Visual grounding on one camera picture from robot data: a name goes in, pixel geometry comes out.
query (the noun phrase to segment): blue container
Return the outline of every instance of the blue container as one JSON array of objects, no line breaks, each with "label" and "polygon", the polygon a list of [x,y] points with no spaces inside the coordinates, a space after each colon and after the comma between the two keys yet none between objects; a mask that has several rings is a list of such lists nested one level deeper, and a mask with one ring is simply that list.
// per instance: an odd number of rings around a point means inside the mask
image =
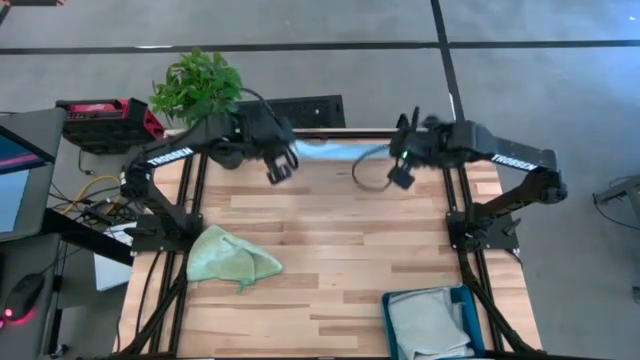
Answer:
[{"label": "blue container", "polygon": [[[416,289],[407,291],[397,291],[385,293],[382,295],[382,312],[384,314],[384,327],[387,333],[387,346],[389,347],[389,357],[391,360],[407,360],[404,352],[398,349],[398,342],[396,340],[396,333],[393,331],[393,324],[391,323],[391,316],[389,315],[389,299],[395,295],[405,294],[408,292],[428,290],[428,289]],[[466,286],[459,286],[450,289],[451,302],[452,303],[464,303],[462,307],[462,327],[464,332],[469,335],[471,341],[468,346],[473,349],[475,355],[473,357],[484,356],[484,342],[482,341],[482,331],[480,330],[480,323],[478,322],[478,313],[476,311],[476,304],[471,296],[471,291]],[[450,359],[459,359],[460,357],[452,357]]]}]

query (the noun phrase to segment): concrete floor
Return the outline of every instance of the concrete floor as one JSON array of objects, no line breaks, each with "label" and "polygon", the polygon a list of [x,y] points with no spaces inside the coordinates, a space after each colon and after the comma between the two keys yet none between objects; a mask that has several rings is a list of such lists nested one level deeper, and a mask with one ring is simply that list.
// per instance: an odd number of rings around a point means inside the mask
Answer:
[{"label": "concrete floor", "polygon": [[[441,3],[450,41],[640,39],[640,4],[631,0]],[[436,41],[429,2],[68,0],[58,9],[12,9],[0,27],[0,48],[374,40]],[[518,213],[525,276],[544,348],[636,359],[640,306],[631,286],[640,285],[639,234],[600,217],[591,193],[613,178],[640,172],[640,49],[482,49],[452,55],[466,117],[498,136],[555,149],[569,185],[565,202]],[[267,98],[342,94],[349,127],[393,126],[414,105],[452,118],[437,50],[225,56],[245,84]],[[161,79],[176,58],[2,56],[0,110],[41,109],[58,99],[147,99],[151,80]],[[118,170],[117,157],[85,159],[99,174]],[[69,196],[87,181],[76,172],[76,161],[77,148],[65,142],[55,182]],[[522,179],[505,169],[500,174],[505,189]],[[613,202],[603,210],[632,223],[628,204]],[[77,268],[87,273],[91,256],[80,254]],[[87,280],[81,272],[74,273],[77,279]],[[76,347],[74,356],[111,349],[111,324],[123,294],[116,289],[69,312],[63,338]],[[95,308],[100,315],[85,315]]]}]

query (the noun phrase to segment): green plant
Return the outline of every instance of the green plant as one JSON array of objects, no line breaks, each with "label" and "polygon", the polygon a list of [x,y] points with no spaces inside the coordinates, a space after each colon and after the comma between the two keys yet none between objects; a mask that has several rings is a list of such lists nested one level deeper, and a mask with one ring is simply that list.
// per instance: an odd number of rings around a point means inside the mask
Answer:
[{"label": "green plant", "polygon": [[229,113],[240,99],[242,81],[238,70],[218,53],[208,56],[199,48],[169,66],[165,84],[153,85],[154,112],[173,122],[176,118],[192,127],[211,113]]}]

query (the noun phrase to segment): wooden table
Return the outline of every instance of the wooden table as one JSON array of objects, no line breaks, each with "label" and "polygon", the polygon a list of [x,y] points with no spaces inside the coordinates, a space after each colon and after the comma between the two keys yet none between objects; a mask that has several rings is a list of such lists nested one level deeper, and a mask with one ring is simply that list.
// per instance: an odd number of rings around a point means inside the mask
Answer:
[{"label": "wooden table", "polygon": [[[202,200],[205,226],[219,225],[261,246],[285,270],[241,295],[235,283],[189,284],[180,357],[388,356],[382,294],[460,283],[444,221],[448,205],[442,172],[414,171],[416,182],[408,191],[391,186],[371,193],[353,183],[351,164],[303,160],[292,179],[272,187],[260,162],[245,162],[235,171],[209,162]],[[362,182],[381,184],[391,165],[391,160],[365,161],[358,175]],[[182,162],[176,162],[155,173],[155,183],[169,199],[177,195],[181,169]],[[467,169],[475,201],[501,193],[492,164]],[[459,187],[456,193],[461,194]],[[523,339],[539,348],[520,265],[505,251],[485,255],[497,306]],[[123,346],[133,338],[153,257],[135,259],[120,321]],[[164,255],[153,272],[143,321],[155,308],[163,262]],[[479,316],[491,348],[481,306]],[[170,309],[161,351],[168,348],[172,318]]]}]

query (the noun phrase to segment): green towel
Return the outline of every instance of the green towel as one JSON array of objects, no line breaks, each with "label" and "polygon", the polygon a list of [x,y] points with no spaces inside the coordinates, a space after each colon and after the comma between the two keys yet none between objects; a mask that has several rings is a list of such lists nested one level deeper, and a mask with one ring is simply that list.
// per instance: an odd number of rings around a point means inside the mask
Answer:
[{"label": "green towel", "polygon": [[242,288],[278,274],[282,264],[266,251],[212,225],[193,244],[187,263],[187,280],[237,281]]}]

